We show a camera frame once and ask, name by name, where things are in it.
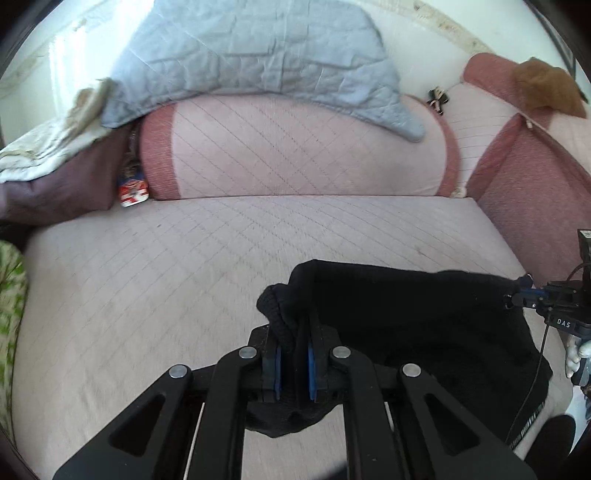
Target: light blue quilted blanket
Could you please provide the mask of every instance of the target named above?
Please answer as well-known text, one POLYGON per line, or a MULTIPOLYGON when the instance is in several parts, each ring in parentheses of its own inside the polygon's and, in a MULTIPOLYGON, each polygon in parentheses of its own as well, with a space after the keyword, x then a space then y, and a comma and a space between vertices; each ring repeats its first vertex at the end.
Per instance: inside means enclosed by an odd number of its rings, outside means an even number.
POLYGON ((199 93, 267 92, 424 136, 373 22, 338 0, 156 0, 111 78, 105 127, 199 93))

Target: pink quilted cushion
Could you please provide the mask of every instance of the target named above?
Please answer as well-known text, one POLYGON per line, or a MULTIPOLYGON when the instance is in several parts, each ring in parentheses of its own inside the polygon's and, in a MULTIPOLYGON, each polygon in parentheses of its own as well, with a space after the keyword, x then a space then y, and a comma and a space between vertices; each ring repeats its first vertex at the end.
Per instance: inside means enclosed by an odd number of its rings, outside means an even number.
POLYGON ((442 195, 459 152, 447 124, 420 100, 402 102, 422 142, 324 107, 267 95, 201 95, 149 114, 141 158, 153 197, 442 195))

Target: white blanket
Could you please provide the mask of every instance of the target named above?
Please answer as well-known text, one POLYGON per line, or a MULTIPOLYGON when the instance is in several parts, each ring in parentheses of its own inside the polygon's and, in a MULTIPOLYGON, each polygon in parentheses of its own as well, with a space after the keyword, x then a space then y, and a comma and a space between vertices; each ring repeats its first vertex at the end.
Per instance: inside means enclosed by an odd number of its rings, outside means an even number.
POLYGON ((76 94, 62 117, 48 120, 0 151, 0 183, 38 179, 109 134, 100 113, 109 93, 109 79, 76 94))

